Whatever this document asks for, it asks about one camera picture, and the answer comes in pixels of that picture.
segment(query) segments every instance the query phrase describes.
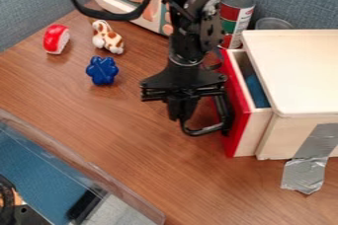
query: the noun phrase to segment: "duct tape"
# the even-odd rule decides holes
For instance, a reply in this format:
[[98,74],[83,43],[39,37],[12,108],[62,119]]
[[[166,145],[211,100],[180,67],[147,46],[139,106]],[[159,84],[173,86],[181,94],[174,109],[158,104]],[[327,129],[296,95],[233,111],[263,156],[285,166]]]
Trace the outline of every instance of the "duct tape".
[[338,123],[318,124],[286,163],[281,188],[312,194],[324,184],[330,154],[338,145]]

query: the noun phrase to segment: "blue toy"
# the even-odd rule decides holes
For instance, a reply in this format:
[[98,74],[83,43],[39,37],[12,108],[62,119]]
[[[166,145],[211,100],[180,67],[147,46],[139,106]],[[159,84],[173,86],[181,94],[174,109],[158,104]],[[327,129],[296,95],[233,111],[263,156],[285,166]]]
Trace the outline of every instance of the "blue toy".
[[113,57],[93,56],[86,73],[92,77],[93,83],[97,86],[112,85],[115,76],[119,74],[119,68]]

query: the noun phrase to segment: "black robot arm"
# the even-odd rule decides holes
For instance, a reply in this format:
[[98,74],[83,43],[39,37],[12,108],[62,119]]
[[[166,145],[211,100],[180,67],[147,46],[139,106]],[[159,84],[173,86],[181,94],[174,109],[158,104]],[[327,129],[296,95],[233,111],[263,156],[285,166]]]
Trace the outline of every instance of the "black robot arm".
[[[103,20],[125,21],[138,18],[150,0],[129,14],[111,14],[88,9],[71,0],[84,15]],[[220,24],[220,0],[163,0],[170,5],[174,28],[170,37],[169,60],[160,73],[140,82],[144,102],[163,101],[168,105],[169,117],[179,120],[183,132],[200,136],[222,130],[227,133],[233,113],[224,92],[226,77],[202,68],[207,52],[222,43],[224,31]],[[193,116],[203,97],[213,97],[220,123],[202,129],[190,129]]]

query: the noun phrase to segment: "toy dog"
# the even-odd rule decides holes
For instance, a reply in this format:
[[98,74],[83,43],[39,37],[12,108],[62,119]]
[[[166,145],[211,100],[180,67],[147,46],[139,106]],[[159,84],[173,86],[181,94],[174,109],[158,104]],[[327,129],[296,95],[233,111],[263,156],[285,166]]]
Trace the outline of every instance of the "toy dog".
[[93,44],[96,47],[104,47],[113,54],[124,53],[125,43],[123,38],[115,33],[106,21],[95,21],[92,27],[94,29]]

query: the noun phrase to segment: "can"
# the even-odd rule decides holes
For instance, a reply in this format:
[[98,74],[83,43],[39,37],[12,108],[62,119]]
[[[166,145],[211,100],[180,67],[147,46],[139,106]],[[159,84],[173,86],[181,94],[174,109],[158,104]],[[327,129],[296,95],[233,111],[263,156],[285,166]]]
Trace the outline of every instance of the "can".
[[242,45],[241,34],[251,21],[255,0],[221,0],[221,25],[225,30],[223,48],[238,48]]

